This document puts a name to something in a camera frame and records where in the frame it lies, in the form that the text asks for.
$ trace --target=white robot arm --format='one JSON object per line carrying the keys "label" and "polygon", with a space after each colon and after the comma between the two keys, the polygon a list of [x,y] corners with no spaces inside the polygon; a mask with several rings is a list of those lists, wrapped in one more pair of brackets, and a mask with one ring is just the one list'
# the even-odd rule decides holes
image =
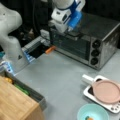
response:
{"label": "white robot arm", "polygon": [[21,24],[22,18],[19,13],[0,3],[0,45],[5,52],[4,61],[10,64],[14,73],[19,72],[29,63],[17,38],[8,36]]}
{"label": "white robot arm", "polygon": [[60,33],[73,30],[82,17],[85,0],[53,0],[53,4],[52,22],[56,29]]}

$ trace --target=table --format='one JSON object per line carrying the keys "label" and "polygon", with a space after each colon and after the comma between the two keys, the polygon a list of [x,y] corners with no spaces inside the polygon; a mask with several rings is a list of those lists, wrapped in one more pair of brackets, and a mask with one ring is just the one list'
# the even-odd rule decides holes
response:
{"label": "table", "polygon": [[[87,84],[82,75],[102,75],[120,82],[120,50],[100,70],[96,71],[56,51],[43,54],[16,75],[47,101],[46,120],[77,120],[77,112],[87,103],[93,103],[83,95]],[[119,120],[120,114],[108,111],[110,120]]]}

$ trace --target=oven control knob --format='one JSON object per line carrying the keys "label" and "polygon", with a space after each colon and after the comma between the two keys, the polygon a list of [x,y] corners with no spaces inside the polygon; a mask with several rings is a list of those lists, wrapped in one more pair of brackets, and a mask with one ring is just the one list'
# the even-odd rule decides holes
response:
{"label": "oven control knob", "polygon": [[98,50],[93,50],[92,53],[91,53],[91,55],[93,57],[97,57],[99,54],[100,54],[100,52]]}
{"label": "oven control knob", "polygon": [[98,63],[98,59],[97,58],[92,58],[91,65],[96,65],[97,63]]}
{"label": "oven control knob", "polygon": [[92,47],[93,48],[99,48],[100,47],[100,41],[99,40],[96,40],[95,42],[93,42],[93,44],[92,44]]}

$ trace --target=wooden box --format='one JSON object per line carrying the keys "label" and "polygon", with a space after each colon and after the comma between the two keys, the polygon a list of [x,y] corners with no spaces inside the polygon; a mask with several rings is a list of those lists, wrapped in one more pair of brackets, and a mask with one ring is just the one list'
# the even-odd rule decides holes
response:
{"label": "wooden box", "polygon": [[0,77],[0,120],[44,120],[39,104]]}

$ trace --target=yellow object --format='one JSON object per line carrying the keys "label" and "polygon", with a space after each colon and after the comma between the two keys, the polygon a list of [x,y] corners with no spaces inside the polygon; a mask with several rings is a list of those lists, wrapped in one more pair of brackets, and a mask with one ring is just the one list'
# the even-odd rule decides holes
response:
{"label": "yellow object", "polygon": [[12,80],[12,79],[5,77],[5,80],[6,80],[7,82],[13,84],[13,80]]}

